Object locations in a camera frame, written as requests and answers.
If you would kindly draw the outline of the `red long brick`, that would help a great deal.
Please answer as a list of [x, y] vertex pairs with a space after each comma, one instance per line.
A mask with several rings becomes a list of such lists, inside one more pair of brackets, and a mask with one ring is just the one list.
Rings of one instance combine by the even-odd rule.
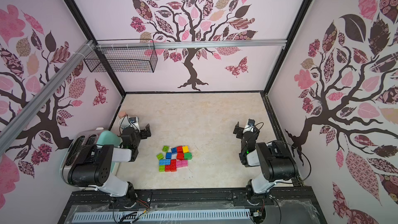
[[165, 172], [176, 172], [177, 166], [176, 165], [166, 165]]

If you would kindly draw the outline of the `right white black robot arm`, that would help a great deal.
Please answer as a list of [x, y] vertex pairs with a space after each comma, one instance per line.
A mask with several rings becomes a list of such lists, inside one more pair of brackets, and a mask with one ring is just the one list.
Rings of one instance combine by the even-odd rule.
[[260, 129], [253, 119], [244, 127], [237, 123], [233, 134], [240, 140], [239, 159], [247, 168], [259, 167], [261, 173], [248, 181], [246, 199], [258, 205], [277, 184], [287, 184], [299, 175], [299, 170], [289, 149], [282, 141], [258, 142]]

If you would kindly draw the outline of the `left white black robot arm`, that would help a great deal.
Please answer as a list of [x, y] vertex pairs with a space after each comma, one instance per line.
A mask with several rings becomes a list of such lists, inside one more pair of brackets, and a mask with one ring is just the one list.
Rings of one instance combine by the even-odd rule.
[[113, 174], [115, 163], [134, 162], [141, 140], [151, 137], [150, 125], [140, 130], [129, 126], [121, 136], [103, 128], [77, 134], [65, 154], [60, 174], [65, 183], [79, 188], [94, 188], [113, 198], [136, 201], [131, 182]]

